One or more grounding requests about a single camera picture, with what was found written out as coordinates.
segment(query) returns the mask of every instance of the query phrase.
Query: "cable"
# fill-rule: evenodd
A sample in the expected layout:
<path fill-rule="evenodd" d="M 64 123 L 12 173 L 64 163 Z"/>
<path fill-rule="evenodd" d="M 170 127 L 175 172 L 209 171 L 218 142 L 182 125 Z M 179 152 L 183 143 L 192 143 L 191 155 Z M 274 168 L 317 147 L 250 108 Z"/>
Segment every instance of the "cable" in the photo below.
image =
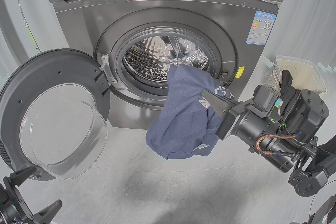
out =
<path fill-rule="evenodd" d="M 287 135 L 287 136 L 282 136 L 282 135 L 277 135 L 277 134 L 265 134 L 262 135 L 258 138 L 255 146 L 257 148 L 258 151 L 260 151 L 261 153 L 264 153 L 266 155 L 276 155 L 276 154 L 280 154 L 280 155 L 284 155 L 284 156 L 294 156 L 295 154 L 293 153 L 288 153 L 288 152 L 283 152 L 283 153 L 277 153 L 277 152 L 273 152 L 273 151 L 264 151 L 260 148 L 260 143 L 266 138 L 266 137 L 271 137 L 271 138 L 279 138 L 279 139 L 292 139 L 295 138 L 296 135 Z"/>
<path fill-rule="evenodd" d="M 321 189 L 323 189 L 326 185 L 329 185 L 330 183 L 335 182 L 335 181 L 336 181 L 336 179 L 333 180 L 333 181 L 330 181 L 329 183 L 325 184 Z M 312 201 L 311 201 L 311 205 L 310 205 L 310 209 L 309 209 L 309 217 L 308 217 L 308 219 L 310 218 L 310 211 L 312 210 L 312 205 L 313 205 L 313 201 L 314 201 L 314 199 L 315 199 L 316 194 L 314 195 L 314 197 L 313 197 L 313 199 L 312 199 Z"/>
<path fill-rule="evenodd" d="M 291 133 L 289 132 L 289 130 L 287 129 L 287 126 L 286 126 L 286 124 L 284 123 L 284 119 L 283 119 L 283 117 L 281 116 L 280 107 L 281 107 L 281 105 L 278 107 L 278 114 L 279 114 L 279 116 L 280 116 L 280 118 L 281 118 L 281 127 L 284 127 L 284 128 L 286 129 L 287 134 L 289 134 L 289 135 L 294 135 L 295 133 L 294 133 L 294 134 L 291 134 Z"/>

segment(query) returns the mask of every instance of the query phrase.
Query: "laundry basket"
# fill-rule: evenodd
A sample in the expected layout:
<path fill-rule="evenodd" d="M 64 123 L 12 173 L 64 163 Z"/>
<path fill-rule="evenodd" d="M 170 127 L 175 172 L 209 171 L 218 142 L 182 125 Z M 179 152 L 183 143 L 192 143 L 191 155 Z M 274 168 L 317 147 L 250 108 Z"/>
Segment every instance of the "laundry basket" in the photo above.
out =
<path fill-rule="evenodd" d="M 280 91 L 283 70 L 288 70 L 291 73 L 294 88 L 311 90 L 320 97 L 327 93 L 322 76 L 312 62 L 289 56 L 277 55 L 275 57 L 273 67 L 265 83 Z"/>

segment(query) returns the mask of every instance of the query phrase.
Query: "gray floor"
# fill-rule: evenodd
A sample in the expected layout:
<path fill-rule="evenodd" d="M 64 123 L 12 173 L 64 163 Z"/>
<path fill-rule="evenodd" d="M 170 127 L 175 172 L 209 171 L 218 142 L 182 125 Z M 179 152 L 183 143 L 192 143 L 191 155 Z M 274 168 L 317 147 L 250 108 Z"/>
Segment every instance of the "gray floor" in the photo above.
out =
<path fill-rule="evenodd" d="M 243 99 L 267 73 L 260 62 Z M 332 123 L 330 118 L 325 128 Z M 251 154 L 238 138 L 219 141 L 207 157 L 165 160 L 148 148 L 145 134 L 109 125 L 105 149 L 89 171 L 67 181 L 28 180 L 21 193 L 33 212 L 61 199 L 63 207 L 54 219 L 58 224 L 307 221 L 312 197 L 297 196 L 287 183 L 289 174 Z M 7 172 L 1 169 L 2 175 Z M 324 188 L 312 211 L 335 190 L 334 184 Z"/>

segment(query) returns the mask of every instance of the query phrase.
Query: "door hinge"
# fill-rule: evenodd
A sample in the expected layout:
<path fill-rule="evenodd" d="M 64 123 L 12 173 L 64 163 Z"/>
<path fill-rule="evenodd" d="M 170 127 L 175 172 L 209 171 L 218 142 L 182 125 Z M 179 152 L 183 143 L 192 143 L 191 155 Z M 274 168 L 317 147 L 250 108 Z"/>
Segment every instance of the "door hinge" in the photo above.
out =
<path fill-rule="evenodd" d="M 102 70 L 106 77 L 108 84 L 111 85 L 112 83 L 118 83 L 114 75 L 112 74 L 110 64 L 109 64 L 109 55 L 105 54 L 101 56 L 101 67 L 99 67 L 100 70 Z"/>

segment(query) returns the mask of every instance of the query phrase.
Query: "qr code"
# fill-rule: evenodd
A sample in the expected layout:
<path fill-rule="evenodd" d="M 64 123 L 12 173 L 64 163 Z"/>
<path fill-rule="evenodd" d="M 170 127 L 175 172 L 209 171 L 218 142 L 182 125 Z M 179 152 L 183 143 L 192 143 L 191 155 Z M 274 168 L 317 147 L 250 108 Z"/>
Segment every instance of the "qr code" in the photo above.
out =
<path fill-rule="evenodd" d="M 262 29 L 270 30 L 272 27 L 272 21 L 264 21 L 264 24 L 262 25 Z"/>

